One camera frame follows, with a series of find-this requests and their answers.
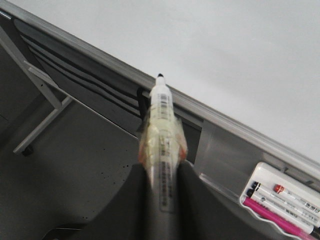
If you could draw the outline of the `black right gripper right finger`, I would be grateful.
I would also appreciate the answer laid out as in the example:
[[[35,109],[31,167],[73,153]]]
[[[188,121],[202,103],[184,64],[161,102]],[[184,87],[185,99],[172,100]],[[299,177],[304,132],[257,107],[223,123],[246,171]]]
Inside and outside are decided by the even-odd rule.
[[[193,167],[177,167],[179,225],[182,240],[279,240],[272,228],[259,230],[240,219],[200,180]]]

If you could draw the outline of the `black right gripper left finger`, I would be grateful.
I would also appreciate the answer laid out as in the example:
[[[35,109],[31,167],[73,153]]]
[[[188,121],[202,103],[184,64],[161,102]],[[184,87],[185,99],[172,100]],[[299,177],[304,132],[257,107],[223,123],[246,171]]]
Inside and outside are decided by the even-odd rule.
[[[147,173],[142,164],[134,164],[121,188],[89,223],[78,229],[54,228],[44,240],[143,240]]]

